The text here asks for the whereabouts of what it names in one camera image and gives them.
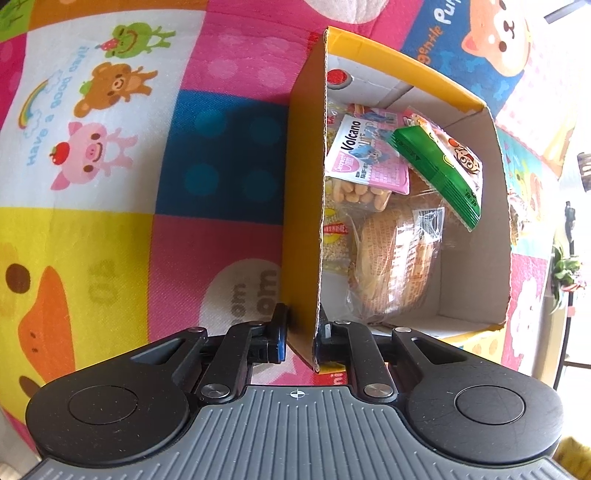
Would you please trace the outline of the sesame snack packet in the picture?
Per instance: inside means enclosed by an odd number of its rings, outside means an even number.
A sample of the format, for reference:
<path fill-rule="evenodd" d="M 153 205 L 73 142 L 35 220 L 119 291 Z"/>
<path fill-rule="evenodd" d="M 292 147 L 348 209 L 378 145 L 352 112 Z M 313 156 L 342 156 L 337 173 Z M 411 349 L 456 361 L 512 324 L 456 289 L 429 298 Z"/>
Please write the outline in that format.
<path fill-rule="evenodd" d="M 348 171 L 352 157 L 342 152 L 341 141 L 346 133 L 339 131 L 342 120 L 349 113 L 348 106 L 330 100 L 325 116 L 325 209 L 322 226 L 322 267 L 339 274 L 349 268 L 349 217 L 359 203 L 355 184 Z"/>

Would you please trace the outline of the green snack packet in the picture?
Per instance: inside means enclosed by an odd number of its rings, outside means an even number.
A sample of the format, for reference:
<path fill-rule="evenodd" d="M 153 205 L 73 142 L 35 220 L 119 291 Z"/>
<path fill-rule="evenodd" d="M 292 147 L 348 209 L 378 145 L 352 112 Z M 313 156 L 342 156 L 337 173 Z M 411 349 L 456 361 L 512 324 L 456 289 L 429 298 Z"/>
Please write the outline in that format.
<path fill-rule="evenodd" d="M 388 143 L 449 204 L 465 227 L 474 230 L 482 215 L 483 165 L 466 145 L 442 127 L 408 108 L 403 125 Z"/>

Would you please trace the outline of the pink Volcano biscuit packet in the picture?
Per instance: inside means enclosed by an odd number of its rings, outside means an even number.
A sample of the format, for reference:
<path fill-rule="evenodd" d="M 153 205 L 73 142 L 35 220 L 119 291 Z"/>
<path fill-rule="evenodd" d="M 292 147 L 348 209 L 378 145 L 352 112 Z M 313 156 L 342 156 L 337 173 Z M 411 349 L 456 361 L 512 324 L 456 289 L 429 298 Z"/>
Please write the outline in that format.
<path fill-rule="evenodd" d="M 381 212 L 411 190 L 408 162 L 390 144 L 404 115 L 353 104 L 327 119 L 325 182 L 335 204 Z"/>

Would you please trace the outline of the potted green plant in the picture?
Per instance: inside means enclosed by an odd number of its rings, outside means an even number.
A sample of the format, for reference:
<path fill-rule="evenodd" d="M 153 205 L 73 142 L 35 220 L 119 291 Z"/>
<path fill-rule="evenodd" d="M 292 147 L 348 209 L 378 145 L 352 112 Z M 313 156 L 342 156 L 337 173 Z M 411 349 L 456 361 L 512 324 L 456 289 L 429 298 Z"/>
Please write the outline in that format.
<path fill-rule="evenodd" d="M 577 256 L 568 256 L 560 246 L 553 247 L 550 268 L 551 292 L 554 304 L 552 312 L 564 307 L 565 296 L 586 288 L 580 273 L 581 262 Z"/>

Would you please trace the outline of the colourful cartoon patchwork blanket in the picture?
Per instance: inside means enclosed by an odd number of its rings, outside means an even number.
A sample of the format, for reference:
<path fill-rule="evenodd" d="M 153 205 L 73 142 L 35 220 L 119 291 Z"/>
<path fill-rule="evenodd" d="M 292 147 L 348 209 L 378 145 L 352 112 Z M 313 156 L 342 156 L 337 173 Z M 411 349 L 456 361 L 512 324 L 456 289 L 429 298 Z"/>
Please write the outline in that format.
<path fill-rule="evenodd" d="M 200 325 L 266 320 L 287 275 L 287 120 L 310 92 L 466 137 L 483 217 L 445 220 L 418 321 L 533 369 L 561 119 L 539 1 L 12 1 L 1 12 L 1 419 L 44 384 Z M 494 354 L 491 340 L 505 335 Z"/>

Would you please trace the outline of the yellow cardboard box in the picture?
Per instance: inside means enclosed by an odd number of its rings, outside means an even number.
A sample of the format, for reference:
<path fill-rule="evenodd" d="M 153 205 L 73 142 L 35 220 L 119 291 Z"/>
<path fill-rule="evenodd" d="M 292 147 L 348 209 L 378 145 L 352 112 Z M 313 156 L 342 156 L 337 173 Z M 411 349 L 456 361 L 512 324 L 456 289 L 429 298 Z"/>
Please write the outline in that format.
<path fill-rule="evenodd" d="M 290 306 L 287 341 L 318 370 L 324 223 L 325 107 L 344 103 L 412 106 L 470 147 L 483 163 L 482 216 L 467 246 L 437 260 L 427 302 L 415 326 L 501 328 L 511 300 L 508 189 L 493 115 L 470 90 L 417 60 L 366 37 L 329 27 L 290 93 L 284 182 L 280 301 Z"/>

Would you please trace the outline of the wrapped round biscuit pack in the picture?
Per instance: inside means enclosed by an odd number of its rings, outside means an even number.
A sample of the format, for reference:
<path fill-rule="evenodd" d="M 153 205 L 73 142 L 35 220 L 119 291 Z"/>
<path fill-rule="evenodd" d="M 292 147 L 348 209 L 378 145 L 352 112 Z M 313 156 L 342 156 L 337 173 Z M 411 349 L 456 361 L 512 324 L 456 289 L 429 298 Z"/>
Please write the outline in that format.
<path fill-rule="evenodd" d="M 418 308 L 444 233 L 445 208 L 394 203 L 355 227 L 348 301 L 356 318 L 384 322 Z"/>

